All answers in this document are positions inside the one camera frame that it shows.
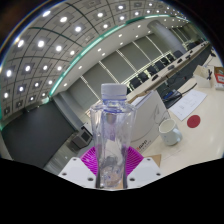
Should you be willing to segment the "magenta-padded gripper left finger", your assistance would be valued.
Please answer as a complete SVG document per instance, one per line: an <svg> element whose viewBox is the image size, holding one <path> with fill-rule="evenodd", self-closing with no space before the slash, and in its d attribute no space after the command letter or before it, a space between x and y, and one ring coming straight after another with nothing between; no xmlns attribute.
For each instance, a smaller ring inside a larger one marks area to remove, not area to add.
<svg viewBox="0 0 224 224"><path fill-rule="evenodd" d="M81 157L72 157L58 176L78 186L94 189L97 172L96 152L92 147Z"/></svg>

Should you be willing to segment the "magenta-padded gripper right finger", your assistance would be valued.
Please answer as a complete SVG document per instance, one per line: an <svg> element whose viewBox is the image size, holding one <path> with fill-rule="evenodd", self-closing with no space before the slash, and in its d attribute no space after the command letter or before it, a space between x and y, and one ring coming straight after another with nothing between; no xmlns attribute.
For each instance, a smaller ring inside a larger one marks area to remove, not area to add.
<svg viewBox="0 0 224 224"><path fill-rule="evenodd" d="M127 152L125 176L126 189L140 188L163 177L152 157L145 158L132 147Z"/></svg>

